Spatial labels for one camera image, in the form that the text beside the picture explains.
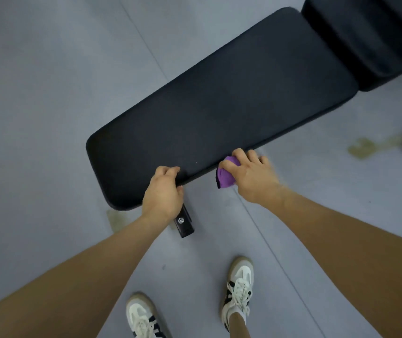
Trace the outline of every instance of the shoelace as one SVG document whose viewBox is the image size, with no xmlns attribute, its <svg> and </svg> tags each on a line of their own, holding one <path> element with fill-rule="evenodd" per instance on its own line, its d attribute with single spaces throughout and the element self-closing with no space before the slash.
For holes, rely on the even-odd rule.
<svg viewBox="0 0 402 338">
<path fill-rule="evenodd" d="M 134 332 L 137 338 L 154 338 L 154 325 L 149 323 L 149 320 L 145 318 L 139 318 L 134 323 Z"/>
<path fill-rule="evenodd" d="M 246 315 L 250 315 L 248 302 L 253 295 L 250 283 L 243 278 L 238 278 L 234 288 L 232 288 L 229 282 L 226 282 L 226 285 L 227 289 L 232 293 L 232 301 L 234 304 L 240 307 Z"/>
</svg>

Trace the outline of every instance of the white sock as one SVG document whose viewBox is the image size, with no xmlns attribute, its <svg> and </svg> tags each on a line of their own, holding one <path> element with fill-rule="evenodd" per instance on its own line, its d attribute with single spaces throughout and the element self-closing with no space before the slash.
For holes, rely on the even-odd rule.
<svg viewBox="0 0 402 338">
<path fill-rule="evenodd" d="M 243 321 L 246 324 L 246 315 L 243 313 L 242 309 L 238 307 L 237 305 L 232 306 L 228 311 L 227 311 L 227 324 L 229 326 L 229 317 L 231 316 L 232 313 L 238 313 L 242 316 Z"/>
</svg>

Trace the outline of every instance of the bare skin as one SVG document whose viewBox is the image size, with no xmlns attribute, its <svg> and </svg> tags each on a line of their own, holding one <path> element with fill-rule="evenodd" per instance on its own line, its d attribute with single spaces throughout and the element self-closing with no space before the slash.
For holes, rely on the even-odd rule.
<svg viewBox="0 0 402 338">
<path fill-rule="evenodd" d="M 316 204 L 282 186 L 266 157 L 237 149 L 238 192 L 278 216 L 342 294 L 385 338 L 402 337 L 402 238 Z"/>
<path fill-rule="evenodd" d="M 223 161 L 239 193 L 278 216 L 337 288 L 387 337 L 402 337 L 402 238 L 316 204 L 282 186 L 266 157 L 242 149 Z M 136 265 L 179 213 L 178 167 L 160 166 L 142 216 L 119 233 L 46 272 L 0 301 L 0 337 L 96 337 Z M 230 318 L 232 338 L 249 337 Z"/>
</svg>

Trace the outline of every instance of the purple cloth with black trim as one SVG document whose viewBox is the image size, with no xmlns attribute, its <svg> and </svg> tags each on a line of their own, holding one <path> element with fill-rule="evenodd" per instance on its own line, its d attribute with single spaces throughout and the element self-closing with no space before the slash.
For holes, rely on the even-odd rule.
<svg viewBox="0 0 402 338">
<path fill-rule="evenodd" d="M 225 158 L 225 160 L 232 161 L 237 166 L 241 165 L 235 156 L 227 156 Z M 216 174 L 215 178 L 217 180 L 218 188 L 231 187 L 235 183 L 235 179 L 232 176 L 232 174 L 229 173 L 228 171 L 226 171 L 225 169 L 221 169 L 219 167 L 217 167 L 217 174 Z"/>
</svg>

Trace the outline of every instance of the shoe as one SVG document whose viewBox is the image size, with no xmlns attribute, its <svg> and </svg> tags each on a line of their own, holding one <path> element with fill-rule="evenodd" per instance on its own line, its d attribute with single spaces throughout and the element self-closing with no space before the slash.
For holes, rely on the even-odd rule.
<svg viewBox="0 0 402 338">
<path fill-rule="evenodd" d="M 246 257 L 236 258 L 229 269 L 226 282 L 226 299 L 222 303 L 220 316 L 226 330 L 229 332 L 229 317 L 238 312 L 245 321 L 250 315 L 249 303 L 253 294 L 254 267 Z"/>
<path fill-rule="evenodd" d="M 132 295 L 125 306 L 125 315 L 134 337 L 167 338 L 158 323 L 155 306 L 146 295 L 142 293 Z"/>
</svg>

